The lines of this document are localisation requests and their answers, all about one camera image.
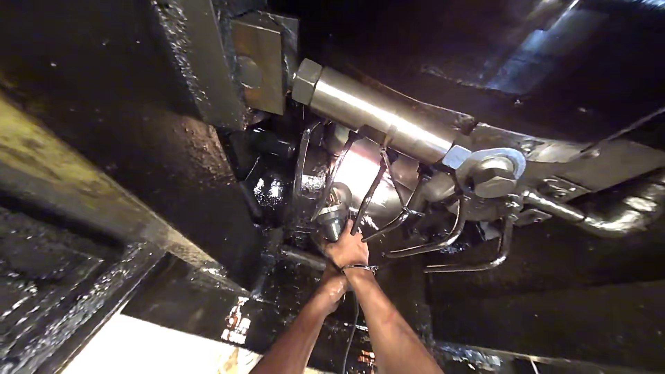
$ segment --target bracelet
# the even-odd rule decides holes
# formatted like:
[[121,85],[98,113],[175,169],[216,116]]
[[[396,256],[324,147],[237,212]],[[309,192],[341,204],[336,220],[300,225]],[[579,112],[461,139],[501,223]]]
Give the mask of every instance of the bracelet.
[[344,265],[344,266],[340,269],[340,271],[341,271],[342,273],[344,273],[344,270],[346,270],[346,269],[354,269],[354,268],[365,269],[365,270],[368,270],[368,271],[372,272],[373,275],[376,275],[376,269],[378,269],[378,266],[376,266],[376,265],[369,266],[369,265],[360,265],[360,264]]

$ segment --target bolt head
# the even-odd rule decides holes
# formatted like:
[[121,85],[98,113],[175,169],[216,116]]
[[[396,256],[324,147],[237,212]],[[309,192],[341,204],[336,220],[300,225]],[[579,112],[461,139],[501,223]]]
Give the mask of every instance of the bolt head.
[[314,96],[314,89],[319,81],[323,67],[312,60],[305,59],[300,64],[293,78],[291,98],[297,102],[309,105]]
[[473,192],[481,198],[498,198],[512,192],[517,181],[512,172],[500,168],[480,170],[473,175]]

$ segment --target finger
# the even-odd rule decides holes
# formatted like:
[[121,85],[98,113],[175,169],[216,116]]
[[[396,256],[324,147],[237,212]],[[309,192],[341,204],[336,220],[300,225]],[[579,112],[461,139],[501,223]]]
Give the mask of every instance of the finger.
[[342,234],[351,234],[352,228],[353,228],[353,220],[346,220],[346,226],[344,226],[344,232]]

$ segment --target black painted metal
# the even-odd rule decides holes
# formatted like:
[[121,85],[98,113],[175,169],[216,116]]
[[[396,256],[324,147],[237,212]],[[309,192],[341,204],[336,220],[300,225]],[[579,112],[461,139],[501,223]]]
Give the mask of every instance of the black painted metal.
[[665,102],[659,2],[271,4],[302,18],[306,56],[509,130],[594,141]]
[[2,89],[249,287],[261,231],[217,134],[196,119],[153,5],[33,5],[0,5],[0,48],[12,51]]
[[123,246],[13,198],[2,196],[0,204],[0,371],[52,373],[164,252]]

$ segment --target cable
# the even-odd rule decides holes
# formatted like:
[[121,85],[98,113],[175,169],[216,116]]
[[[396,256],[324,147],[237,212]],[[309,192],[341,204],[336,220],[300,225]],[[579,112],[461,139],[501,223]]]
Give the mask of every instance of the cable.
[[348,338],[348,343],[346,344],[346,352],[344,353],[344,362],[342,363],[342,374],[346,374],[346,359],[348,359],[348,352],[351,350],[351,342],[353,341],[353,335],[356,333],[356,325],[358,324],[358,316],[360,315],[360,306],[358,304],[358,298],[356,294],[353,294],[353,299],[355,300],[355,314],[356,316],[353,319],[353,327],[351,327],[351,336]]

